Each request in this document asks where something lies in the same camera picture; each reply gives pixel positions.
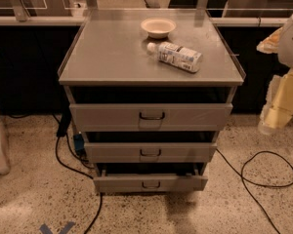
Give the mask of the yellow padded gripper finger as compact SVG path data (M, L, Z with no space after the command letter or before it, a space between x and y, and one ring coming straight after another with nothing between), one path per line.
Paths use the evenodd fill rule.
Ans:
M260 114L258 130L272 135L284 128L293 117L293 69L283 76L274 75Z
M270 36L265 38L257 45L256 50L264 54L276 54L281 31L281 27L274 31Z

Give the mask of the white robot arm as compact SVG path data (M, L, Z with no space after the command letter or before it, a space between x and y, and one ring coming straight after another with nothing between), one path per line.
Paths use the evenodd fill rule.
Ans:
M260 115L258 130L264 135L272 135L293 117L293 14L281 28L261 41L257 50L277 54L278 61L289 68L285 75L273 76Z

